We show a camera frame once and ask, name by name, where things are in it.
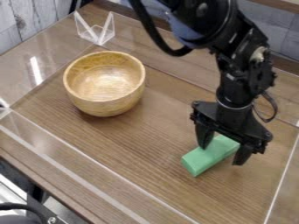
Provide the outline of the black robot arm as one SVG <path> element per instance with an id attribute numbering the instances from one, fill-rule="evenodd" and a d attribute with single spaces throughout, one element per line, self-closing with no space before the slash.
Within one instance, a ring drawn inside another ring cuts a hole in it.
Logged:
<path id="1" fill-rule="evenodd" d="M 191 49 L 207 48 L 220 73 L 216 101 L 195 101 L 191 119 L 206 148 L 220 133 L 239 142 L 234 165 L 264 153 L 274 136 L 254 116 L 276 73 L 267 35 L 239 9 L 238 0 L 158 0 L 170 13 L 172 33 Z"/>

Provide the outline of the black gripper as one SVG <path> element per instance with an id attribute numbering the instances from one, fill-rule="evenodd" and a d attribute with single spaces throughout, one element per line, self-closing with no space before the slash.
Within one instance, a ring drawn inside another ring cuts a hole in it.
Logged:
<path id="1" fill-rule="evenodd" d="M 266 152 L 274 135 L 255 118 L 252 106 L 226 108 L 219 102 L 195 101 L 191 107 L 198 144 L 203 149 L 208 147 L 214 133 L 219 132 L 240 144 L 234 165 L 243 165 L 252 153 Z"/>

